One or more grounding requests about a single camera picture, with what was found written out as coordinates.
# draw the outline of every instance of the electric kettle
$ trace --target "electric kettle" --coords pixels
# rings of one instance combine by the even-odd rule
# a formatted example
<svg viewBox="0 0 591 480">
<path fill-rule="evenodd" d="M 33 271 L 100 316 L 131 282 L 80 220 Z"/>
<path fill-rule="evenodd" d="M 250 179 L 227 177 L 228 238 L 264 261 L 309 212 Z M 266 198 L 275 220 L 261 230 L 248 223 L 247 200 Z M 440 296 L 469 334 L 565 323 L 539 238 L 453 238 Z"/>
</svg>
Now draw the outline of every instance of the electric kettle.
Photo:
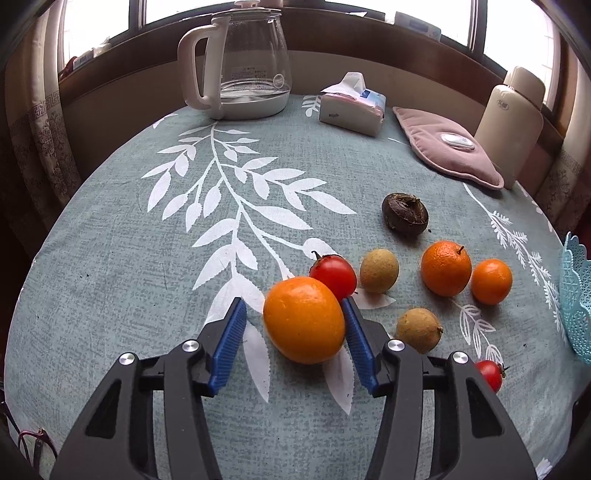
<svg viewBox="0 0 591 480">
<path fill-rule="evenodd" d="M 238 1 L 215 14 L 211 25 L 189 30 L 178 44 L 181 88 L 186 104 L 215 120 L 247 120 L 281 112 L 291 89 L 290 63 L 281 11 Z M 199 93 L 195 45 L 207 39 L 203 96 Z"/>
</svg>

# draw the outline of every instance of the table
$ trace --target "table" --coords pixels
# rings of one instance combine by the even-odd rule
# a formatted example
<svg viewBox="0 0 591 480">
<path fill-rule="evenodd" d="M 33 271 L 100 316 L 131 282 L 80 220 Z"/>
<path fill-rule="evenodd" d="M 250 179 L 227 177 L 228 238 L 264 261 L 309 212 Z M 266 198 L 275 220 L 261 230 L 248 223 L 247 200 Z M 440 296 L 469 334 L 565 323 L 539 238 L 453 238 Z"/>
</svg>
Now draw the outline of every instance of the table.
<svg viewBox="0 0 591 480">
<path fill-rule="evenodd" d="M 264 293 L 306 275 L 312 250 L 355 267 L 388 248 L 400 276 L 384 296 L 355 296 L 365 317 L 394 331 L 412 307 L 435 312 L 444 335 L 432 352 L 462 349 L 511 369 L 499 398 L 535 465 L 566 449 L 581 366 L 558 320 L 560 241 L 527 192 L 492 192 L 430 170 L 391 111 L 378 138 L 318 121 L 317 96 L 292 95 L 271 118 L 214 122 L 182 108 L 140 132 L 84 183 L 31 266 L 6 358 L 8 404 L 21 428 L 43 426 L 58 446 L 100 379 L 123 352 L 168 352 L 223 316 L 234 295 L 248 327 L 228 385 L 204 407 L 226 479 L 365 476 L 383 399 L 359 383 L 349 354 L 303 366 L 262 329 Z M 391 192 L 417 195 L 429 230 L 401 239 L 384 226 Z M 431 294 L 418 273 L 432 242 L 465 245 L 475 265 L 507 262 L 510 296 L 475 304 L 469 288 Z M 427 477 L 433 395 L 425 393 L 418 471 Z M 162 396 L 154 402 L 160 477 L 170 477 Z M 44 456 L 43 473 L 51 462 Z"/>
</svg>

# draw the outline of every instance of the beige thermos bottle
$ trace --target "beige thermos bottle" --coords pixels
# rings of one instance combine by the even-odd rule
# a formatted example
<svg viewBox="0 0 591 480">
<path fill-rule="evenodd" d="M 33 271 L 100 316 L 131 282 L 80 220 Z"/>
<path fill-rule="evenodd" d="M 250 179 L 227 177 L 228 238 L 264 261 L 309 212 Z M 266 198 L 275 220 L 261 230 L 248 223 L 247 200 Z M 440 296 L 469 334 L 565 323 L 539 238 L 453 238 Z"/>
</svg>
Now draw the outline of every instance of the beige thermos bottle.
<svg viewBox="0 0 591 480">
<path fill-rule="evenodd" d="M 505 188 L 513 187 L 540 136 L 544 119 L 544 83 L 529 70 L 515 67 L 504 85 L 492 89 L 474 138 L 484 148 Z"/>
</svg>

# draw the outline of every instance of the metal bolt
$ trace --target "metal bolt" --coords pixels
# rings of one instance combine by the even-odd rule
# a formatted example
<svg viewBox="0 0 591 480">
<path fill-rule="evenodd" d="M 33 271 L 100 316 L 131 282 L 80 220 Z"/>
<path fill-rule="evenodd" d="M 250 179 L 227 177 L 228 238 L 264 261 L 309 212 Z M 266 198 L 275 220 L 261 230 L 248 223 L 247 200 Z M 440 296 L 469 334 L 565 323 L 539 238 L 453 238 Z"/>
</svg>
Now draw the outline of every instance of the metal bolt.
<svg viewBox="0 0 591 480">
<path fill-rule="evenodd" d="M 390 340 L 388 342 L 388 348 L 390 350 L 392 350 L 393 352 L 402 352 L 402 350 L 404 350 L 404 342 L 401 342 L 400 340 Z"/>
<path fill-rule="evenodd" d="M 464 352 L 454 352 L 453 361 L 458 364 L 468 363 L 468 356 Z"/>
<path fill-rule="evenodd" d="M 132 363 L 134 363 L 134 361 L 135 355 L 130 352 L 124 353 L 119 357 L 119 363 L 121 365 L 131 365 Z"/>
<path fill-rule="evenodd" d="M 199 342 L 197 340 L 187 340 L 183 343 L 183 350 L 185 352 L 194 352 L 199 348 Z"/>
</svg>

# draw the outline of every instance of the red tomato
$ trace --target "red tomato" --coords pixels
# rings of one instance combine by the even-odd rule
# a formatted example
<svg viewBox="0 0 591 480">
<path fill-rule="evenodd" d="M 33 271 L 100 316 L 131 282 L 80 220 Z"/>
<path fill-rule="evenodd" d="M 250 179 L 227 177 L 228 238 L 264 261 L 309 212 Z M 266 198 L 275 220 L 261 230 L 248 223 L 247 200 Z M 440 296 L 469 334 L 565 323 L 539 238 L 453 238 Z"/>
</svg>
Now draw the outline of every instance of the red tomato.
<svg viewBox="0 0 591 480">
<path fill-rule="evenodd" d="M 505 368 L 503 365 L 496 364 L 491 360 L 481 360 L 480 362 L 476 362 L 476 368 L 494 392 L 497 393 L 503 384 L 505 370 L 509 367 Z"/>
<path fill-rule="evenodd" d="M 357 288 L 355 270 L 340 255 L 316 254 L 316 262 L 310 269 L 310 276 L 321 281 L 335 295 L 338 301 L 353 294 Z"/>
</svg>

